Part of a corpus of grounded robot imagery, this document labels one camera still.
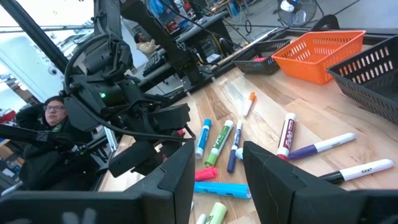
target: electric fan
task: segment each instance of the electric fan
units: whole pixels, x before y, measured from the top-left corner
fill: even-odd
[[[308,24],[317,13],[317,8],[322,8],[316,0],[283,0],[278,6],[279,21],[289,27],[301,27]]]

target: black plastic tray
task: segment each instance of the black plastic tray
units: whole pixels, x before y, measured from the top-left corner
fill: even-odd
[[[279,70],[279,66],[271,56],[288,44],[290,39],[258,42],[242,52],[233,62],[243,73],[272,75]],[[264,60],[255,62],[255,58],[264,58]]]
[[[328,69],[342,92],[398,124],[398,36]]]

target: man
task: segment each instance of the man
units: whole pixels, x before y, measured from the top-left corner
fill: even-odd
[[[68,120],[63,98],[53,96],[44,104],[31,106],[16,115],[21,128],[35,131],[54,131],[69,134],[80,144],[92,140],[91,133],[80,131]],[[53,148],[48,144],[29,144],[24,151],[25,162],[19,178],[27,190],[90,190],[96,180],[89,157],[82,156],[67,163],[62,152],[70,146]]]
[[[134,41],[137,44],[137,49],[140,50],[147,58],[155,53],[156,45],[155,40],[148,41],[142,33],[134,35]]]

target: purple marker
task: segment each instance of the purple marker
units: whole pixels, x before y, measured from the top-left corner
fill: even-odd
[[[228,167],[226,169],[230,174],[232,174],[235,170],[235,161],[236,161],[235,152],[239,147],[239,142],[241,140],[241,131],[242,131],[242,120],[239,120],[238,124],[236,125],[234,145],[231,148],[231,152],[229,154],[229,160],[228,160]]]
[[[343,134],[341,136],[337,136],[322,142],[312,144],[310,146],[305,146],[301,149],[297,149],[296,151],[293,151],[289,154],[289,159],[301,159],[307,156],[312,156],[316,153],[323,152],[325,150],[347,143],[354,139],[354,133]]]

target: light green highlighter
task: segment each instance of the light green highlighter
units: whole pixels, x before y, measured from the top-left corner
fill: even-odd
[[[222,224],[226,211],[225,205],[216,202],[205,224]]]
[[[228,139],[228,136],[233,128],[234,122],[231,120],[226,120],[223,129],[221,130],[221,133],[218,135],[217,140],[213,145],[213,148],[207,156],[207,160],[205,162],[206,167],[216,165],[218,156],[220,155],[220,152],[223,149],[225,142]]]

